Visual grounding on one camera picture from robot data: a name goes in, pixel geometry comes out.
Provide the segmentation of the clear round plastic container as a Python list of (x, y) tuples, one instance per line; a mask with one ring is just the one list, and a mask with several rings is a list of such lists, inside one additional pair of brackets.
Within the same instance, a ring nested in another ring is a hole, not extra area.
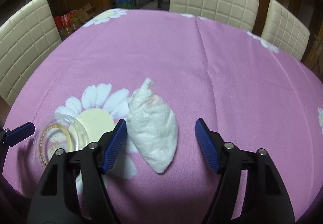
[(33, 144), (38, 165), (45, 168), (57, 149), (73, 152), (89, 143), (84, 126), (70, 115), (55, 113), (36, 129)]

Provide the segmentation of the white tissue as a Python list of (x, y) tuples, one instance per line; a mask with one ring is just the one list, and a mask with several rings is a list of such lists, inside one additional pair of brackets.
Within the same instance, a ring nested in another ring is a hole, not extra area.
[(147, 164), (163, 174), (174, 159), (178, 142), (178, 123), (171, 107), (151, 90), (146, 78), (128, 98), (127, 132)]

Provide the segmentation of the pink floral tablecloth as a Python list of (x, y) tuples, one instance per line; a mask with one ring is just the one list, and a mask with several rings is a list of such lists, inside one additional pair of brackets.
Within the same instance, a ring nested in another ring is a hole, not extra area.
[(173, 110), (178, 145), (162, 175), (127, 143), (104, 177), (122, 223), (201, 223), (219, 177), (194, 133), (208, 127), (238, 148), (265, 148), (299, 219), (322, 187), (322, 82), (257, 36), (165, 11), (108, 11), (58, 46), (16, 98), (7, 128), (39, 128), (55, 112), (99, 134), (128, 112), (126, 99), (151, 79)]

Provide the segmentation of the cream chair left side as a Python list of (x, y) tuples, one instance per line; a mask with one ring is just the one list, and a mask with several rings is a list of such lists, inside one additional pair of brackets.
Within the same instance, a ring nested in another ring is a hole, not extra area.
[(30, 1), (1, 25), (1, 97), (9, 106), (60, 43), (47, 0)]

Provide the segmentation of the cardboard boxes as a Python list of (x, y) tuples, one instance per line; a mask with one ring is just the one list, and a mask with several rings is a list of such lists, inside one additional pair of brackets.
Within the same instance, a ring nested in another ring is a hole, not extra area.
[(73, 32), (81, 28), (85, 23), (94, 18), (95, 10), (91, 4), (86, 4), (80, 9), (73, 10), (59, 17), (59, 32), (63, 37), (70, 36)]

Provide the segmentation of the cream chair far right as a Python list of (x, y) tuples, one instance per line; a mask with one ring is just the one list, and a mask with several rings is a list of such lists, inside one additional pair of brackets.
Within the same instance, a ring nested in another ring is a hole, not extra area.
[(300, 61), (308, 45), (308, 28), (276, 0), (270, 0), (260, 42), (275, 53), (283, 50)]

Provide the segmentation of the colourful bag on floor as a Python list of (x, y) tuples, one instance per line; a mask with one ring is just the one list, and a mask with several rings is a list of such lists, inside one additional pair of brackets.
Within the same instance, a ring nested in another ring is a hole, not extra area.
[(134, 0), (114, 0), (115, 7), (132, 9), (134, 7)]

